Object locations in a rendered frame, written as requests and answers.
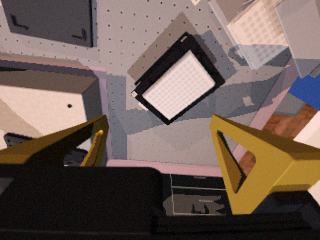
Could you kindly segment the grey rack with shelves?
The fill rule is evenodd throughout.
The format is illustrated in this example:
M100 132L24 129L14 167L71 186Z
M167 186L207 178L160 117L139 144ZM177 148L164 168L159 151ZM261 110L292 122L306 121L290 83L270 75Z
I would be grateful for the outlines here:
M241 59L245 57L226 24L252 1L254 0L208 1ZM310 73L315 78L320 73L320 0L282 0L274 7L274 11L300 78Z

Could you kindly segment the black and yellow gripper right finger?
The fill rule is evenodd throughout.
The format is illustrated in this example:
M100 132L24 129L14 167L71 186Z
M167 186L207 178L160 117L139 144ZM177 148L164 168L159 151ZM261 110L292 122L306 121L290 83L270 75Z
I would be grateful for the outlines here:
M233 214L251 214L272 192L308 191L320 180L320 148L216 114L212 115L210 131ZM223 133L255 155L256 163L248 176Z

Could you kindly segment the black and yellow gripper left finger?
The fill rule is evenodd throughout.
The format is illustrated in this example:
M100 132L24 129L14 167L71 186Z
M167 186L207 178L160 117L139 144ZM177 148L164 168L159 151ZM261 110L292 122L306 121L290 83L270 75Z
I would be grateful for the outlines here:
M96 134L80 166L100 166L108 131L107 116L101 115L79 125L1 149L0 163L64 166L64 157Z

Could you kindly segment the white microplate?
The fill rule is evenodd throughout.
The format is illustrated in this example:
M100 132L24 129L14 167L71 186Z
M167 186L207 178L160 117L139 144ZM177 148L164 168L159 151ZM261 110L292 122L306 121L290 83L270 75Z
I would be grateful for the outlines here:
M189 50L142 96L168 120L216 84Z

